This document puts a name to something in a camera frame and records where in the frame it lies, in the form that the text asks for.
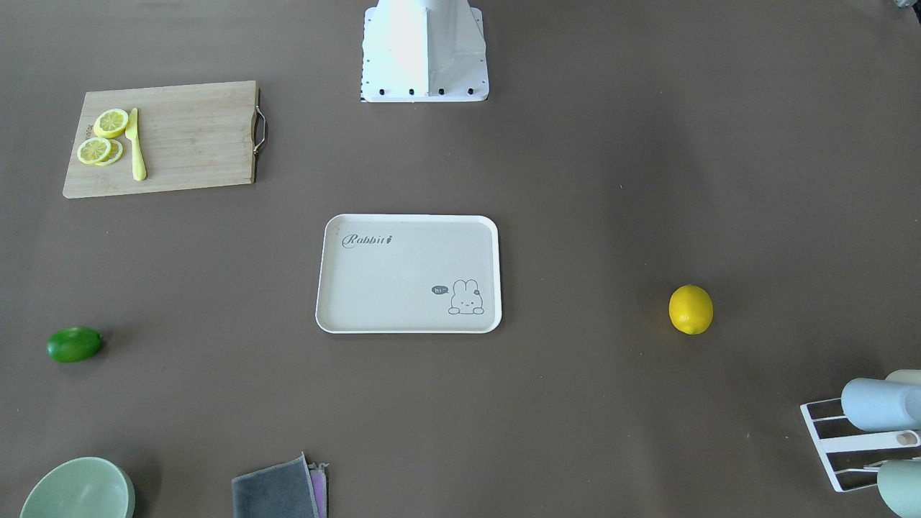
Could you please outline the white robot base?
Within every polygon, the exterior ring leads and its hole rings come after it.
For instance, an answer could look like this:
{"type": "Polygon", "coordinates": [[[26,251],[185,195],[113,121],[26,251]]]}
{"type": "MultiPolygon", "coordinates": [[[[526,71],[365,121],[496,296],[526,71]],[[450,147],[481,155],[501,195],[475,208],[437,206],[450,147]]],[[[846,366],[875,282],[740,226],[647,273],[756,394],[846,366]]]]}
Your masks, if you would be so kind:
{"type": "Polygon", "coordinates": [[[362,102],[488,99],[483,14],[467,1],[379,1],[365,10],[362,49],[362,102]]]}

